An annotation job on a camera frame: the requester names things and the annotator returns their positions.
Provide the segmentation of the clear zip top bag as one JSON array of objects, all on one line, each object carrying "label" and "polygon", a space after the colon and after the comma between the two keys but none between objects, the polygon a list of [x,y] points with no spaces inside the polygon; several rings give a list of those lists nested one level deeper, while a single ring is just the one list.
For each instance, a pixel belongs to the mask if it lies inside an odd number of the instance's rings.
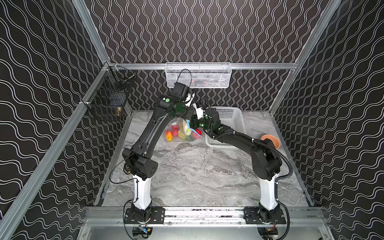
[{"label": "clear zip top bag", "polygon": [[201,128],[190,128],[190,121],[176,118],[170,121],[162,134],[166,142],[193,142],[205,136]]}]

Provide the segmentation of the red apple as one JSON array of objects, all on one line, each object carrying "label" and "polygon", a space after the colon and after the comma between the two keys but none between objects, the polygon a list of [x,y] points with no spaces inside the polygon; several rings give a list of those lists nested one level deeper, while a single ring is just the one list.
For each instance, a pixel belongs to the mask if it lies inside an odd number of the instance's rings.
[{"label": "red apple", "polygon": [[172,136],[173,137],[178,137],[179,130],[180,130],[179,125],[172,125]]},{"label": "red apple", "polygon": [[203,136],[203,133],[200,129],[192,130],[192,135],[195,139],[199,139]]}]

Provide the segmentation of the red yellow mango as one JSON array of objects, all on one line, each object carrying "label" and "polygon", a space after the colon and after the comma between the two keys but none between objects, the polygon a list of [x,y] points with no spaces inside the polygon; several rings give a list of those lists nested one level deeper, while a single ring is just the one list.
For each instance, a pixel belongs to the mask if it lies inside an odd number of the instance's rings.
[{"label": "red yellow mango", "polygon": [[173,140],[173,134],[171,131],[167,130],[165,136],[166,136],[167,141],[170,142]]}]

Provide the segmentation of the white daikon radish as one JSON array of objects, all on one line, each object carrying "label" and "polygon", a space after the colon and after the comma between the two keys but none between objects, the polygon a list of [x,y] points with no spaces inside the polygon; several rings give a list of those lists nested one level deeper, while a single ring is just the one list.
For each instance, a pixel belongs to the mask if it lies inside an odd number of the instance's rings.
[{"label": "white daikon radish", "polygon": [[187,136],[190,136],[192,134],[189,120],[183,120],[180,130],[184,130]]}]

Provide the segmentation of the green cabbage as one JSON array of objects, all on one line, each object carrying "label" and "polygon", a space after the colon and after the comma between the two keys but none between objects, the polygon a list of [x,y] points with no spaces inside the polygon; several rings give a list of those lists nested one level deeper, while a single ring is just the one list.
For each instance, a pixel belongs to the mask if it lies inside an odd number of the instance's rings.
[{"label": "green cabbage", "polygon": [[188,136],[186,135],[184,130],[179,130],[178,137],[183,141],[188,141]]}]

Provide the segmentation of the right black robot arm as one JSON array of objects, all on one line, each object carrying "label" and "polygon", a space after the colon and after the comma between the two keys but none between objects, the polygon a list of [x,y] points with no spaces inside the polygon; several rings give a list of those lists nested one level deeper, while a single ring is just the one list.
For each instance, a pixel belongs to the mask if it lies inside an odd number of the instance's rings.
[{"label": "right black robot arm", "polygon": [[273,141],[252,138],[223,124],[215,108],[206,111],[197,109],[190,127],[201,128],[212,140],[232,145],[251,156],[253,171],[260,179],[260,221],[266,224],[276,222],[283,206],[278,199],[278,183],[290,178],[293,168],[289,160],[276,149]]}]

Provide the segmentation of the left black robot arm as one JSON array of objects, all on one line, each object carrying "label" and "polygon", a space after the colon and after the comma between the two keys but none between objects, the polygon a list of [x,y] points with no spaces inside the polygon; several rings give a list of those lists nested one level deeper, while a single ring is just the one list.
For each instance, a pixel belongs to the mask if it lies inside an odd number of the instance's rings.
[{"label": "left black robot arm", "polygon": [[170,94],[157,98],[152,117],[136,143],[123,150],[124,173],[132,175],[136,181],[131,208],[144,219],[151,211],[151,180],[158,168],[158,163],[152,160],[155,146],[169,122],[192,115],[194,109],[189,104],[193,97],[190,87],[175,83]]}]

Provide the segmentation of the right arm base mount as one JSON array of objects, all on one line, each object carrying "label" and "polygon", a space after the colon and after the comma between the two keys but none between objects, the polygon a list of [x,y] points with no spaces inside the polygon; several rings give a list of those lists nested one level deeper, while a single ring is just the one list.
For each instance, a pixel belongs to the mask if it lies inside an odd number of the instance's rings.
[{"label": "right arm base mount", "polygon": [[280,205],[277,205],[273,210],[267,210],[261,205],[259,207],[245,207],[243,213],[247,225],[280,225],[287,223]]}]

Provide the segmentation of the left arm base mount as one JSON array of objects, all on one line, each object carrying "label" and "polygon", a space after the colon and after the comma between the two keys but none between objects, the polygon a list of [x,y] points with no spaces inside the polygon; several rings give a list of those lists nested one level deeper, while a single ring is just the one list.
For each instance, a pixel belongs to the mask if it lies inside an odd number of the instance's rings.
[{"label": "left arm base mount", "polygon": [[141,210],[135,206],[125,210],[125,224],[163,224],[166,209],[162,207],[148,206],[145,210]]}]

